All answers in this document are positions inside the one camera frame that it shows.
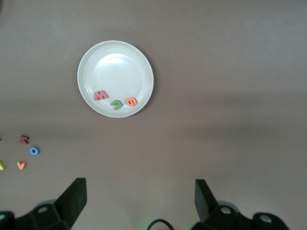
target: gray table surface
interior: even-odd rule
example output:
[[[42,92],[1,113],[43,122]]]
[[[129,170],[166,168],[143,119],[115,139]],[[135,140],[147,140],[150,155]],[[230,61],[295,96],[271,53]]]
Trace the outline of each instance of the gray table surface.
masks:
[[[73,230],[145,230],[157,218],[189,230],[203,178],[248,218],[270,212],[306,229],[305,0],[0,6],[1,210],[21,216],[86,177]],[[82,56],[107,40],[136,46],[153,68],[149,103],[127,118],[100,115],[78,89]]]

